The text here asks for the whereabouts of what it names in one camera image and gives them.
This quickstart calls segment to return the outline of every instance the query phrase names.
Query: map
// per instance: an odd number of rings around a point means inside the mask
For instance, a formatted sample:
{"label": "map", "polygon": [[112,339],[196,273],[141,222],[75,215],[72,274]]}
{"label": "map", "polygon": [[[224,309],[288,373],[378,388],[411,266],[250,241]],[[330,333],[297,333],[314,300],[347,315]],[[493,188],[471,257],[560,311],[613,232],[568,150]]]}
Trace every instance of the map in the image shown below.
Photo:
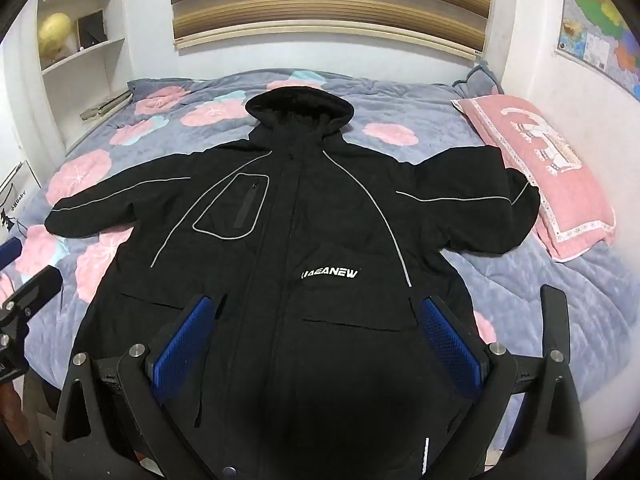
{"label": "map", "polygon": [[564,0],[558,49],[640,100],[640,45],[611,0]]}

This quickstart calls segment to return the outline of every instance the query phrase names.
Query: jacket sleeve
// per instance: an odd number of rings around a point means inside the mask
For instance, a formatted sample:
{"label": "jacket sleeve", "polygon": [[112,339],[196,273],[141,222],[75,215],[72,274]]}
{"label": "jacket sleeve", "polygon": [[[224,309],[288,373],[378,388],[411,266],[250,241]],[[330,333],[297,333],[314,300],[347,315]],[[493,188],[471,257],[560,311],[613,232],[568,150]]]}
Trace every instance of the jacket sleeve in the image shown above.
{"label": "jacket sleeve", "polygon": [[96,234],[139,220],[145,210],[170,198],[190,179],[193,155],[168,155],[122,171],[59,200],[44,225],[69,238]]}
{"label": "jacket sleeve", "polygon": [[522,243],[540,208],[538,188],[505,168],[498,148],[451,148],[414,166],[413,192],[425,221],[457,251],[504,254]]}

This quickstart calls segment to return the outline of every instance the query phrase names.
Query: pillow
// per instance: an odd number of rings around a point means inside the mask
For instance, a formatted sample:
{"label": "pillow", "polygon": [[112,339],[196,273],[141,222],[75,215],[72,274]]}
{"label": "pillow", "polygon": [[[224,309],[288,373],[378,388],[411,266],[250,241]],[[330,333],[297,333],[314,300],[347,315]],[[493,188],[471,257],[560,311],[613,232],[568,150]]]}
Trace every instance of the pillow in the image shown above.
{"label": "pillow", "polygon": [[533,229],[557,262],[583,254],[600,240],[611,244],[616,216],[589,168],[530,102],[508,95],[452,101],[505,166],[540,189]]}
{"label": "pillow", "polygon": [[466,75],[465,80],[459,80],[451,85],[460,97],[480,97],[483,95],[504,94],[502,87],[486,61],[481,61]]}

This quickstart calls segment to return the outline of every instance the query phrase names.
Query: white elephant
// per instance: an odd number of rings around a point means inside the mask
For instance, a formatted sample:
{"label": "white elephant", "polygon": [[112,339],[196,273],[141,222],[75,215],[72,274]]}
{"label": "white elephant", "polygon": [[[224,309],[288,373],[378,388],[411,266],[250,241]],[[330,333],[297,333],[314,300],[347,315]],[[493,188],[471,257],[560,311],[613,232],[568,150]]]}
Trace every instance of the white elephant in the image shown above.
{"label": "white elephant", "polygon": [[546,148],[534,150],[534,153],[540,160],[549,162],[546,170],[553,176],[565,171],[579,170],[582,167],[582,162],[566,141],[539,115],[520,108],[504,108],[500,113],[504,116],[508,114],[523,114],[535,122],[535,124],[511,124],[527,142],[531,142],[534,137],[545,142]]}

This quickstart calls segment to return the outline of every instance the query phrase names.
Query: bed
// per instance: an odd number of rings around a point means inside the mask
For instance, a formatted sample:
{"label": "bed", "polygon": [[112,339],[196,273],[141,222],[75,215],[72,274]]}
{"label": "bed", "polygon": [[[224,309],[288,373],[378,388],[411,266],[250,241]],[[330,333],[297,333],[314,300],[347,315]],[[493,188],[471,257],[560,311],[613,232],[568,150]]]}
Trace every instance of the bed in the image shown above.
{"label": "bed", "polygon": [[[159,156],[247,138],[255,119],[246,113],[244,103],[279,86],[314,86],[347,99],[356,110],[344,130],[348,142],[413,164],[453,146],[481,146],[473,127],[450,101],[500,91],[483,68],[453,86],[397,84],[305,70],[249,72],[217,80],[137,80],[129,85],[132,103],[68,155],[20,216],[12,234],[22,239],[23,254],[0,275],[1,295],[47,264],[62,272],[63,290],[31,320],[25,347],[31,367],[59,388],[82,317],[131,226],[90,238],[54,237],[42,224],[58,199]],[[628,364],[640,280],[604,243],[564,264],[552,261],[531,234],[500,257],[444,254],[471,293],[481,336],[499,340],[513,353],[542,351],[540,286],[548,283],[565,291],[571,368],[581,400],[598,394]],[[604,396],[602,402],[613,407],[620,391],[624,388]],[[521,401],[511,399],[494,449],[504,447]],[[593,409],[591,413],[597,418]],[[609,436],[590,431],[589,420],[586,424],[591,440]]]}

